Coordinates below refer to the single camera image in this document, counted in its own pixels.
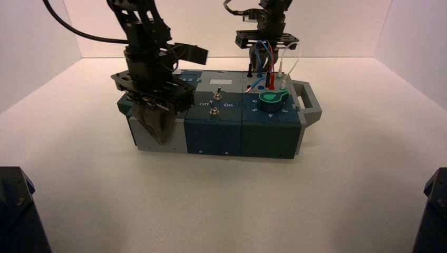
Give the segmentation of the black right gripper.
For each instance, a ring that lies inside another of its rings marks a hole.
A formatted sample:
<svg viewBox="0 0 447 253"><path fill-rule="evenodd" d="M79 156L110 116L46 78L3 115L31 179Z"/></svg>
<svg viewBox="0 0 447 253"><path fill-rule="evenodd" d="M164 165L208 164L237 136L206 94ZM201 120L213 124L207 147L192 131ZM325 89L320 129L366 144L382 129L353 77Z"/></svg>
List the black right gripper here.
<svg viewBox="0 0 447 253"><path fill-rule="evenodd" d="M273 48L272 65L281 59L281 51L299 39L290 33L285 33L285 10L279 9L257 9L251 8L245 11L238 11L237 14L243 20L251 20L257 23L255 30L238 30L236 32L235 43L241 49L249 49L250 70L252 72L264 72L264 53L259 53L258 48L253 47L256 41L268 42Z"/></svg>

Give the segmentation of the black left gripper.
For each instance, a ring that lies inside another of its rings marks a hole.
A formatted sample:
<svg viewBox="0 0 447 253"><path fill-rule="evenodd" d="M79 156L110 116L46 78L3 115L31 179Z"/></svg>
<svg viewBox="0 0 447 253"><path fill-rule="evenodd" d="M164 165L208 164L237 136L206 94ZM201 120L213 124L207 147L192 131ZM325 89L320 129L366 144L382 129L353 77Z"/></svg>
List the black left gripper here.
<svg viewBox="0 0 447 253"><path fill-rule="evenodd" d="M194 85L174 71L179 60L196 61L196 47L184 43L130 44L123 52L127 69L111 75L111 79L137 104L135 116L143 127L159 144L165 144L176 113L188 110L195 102Z"/></svg>

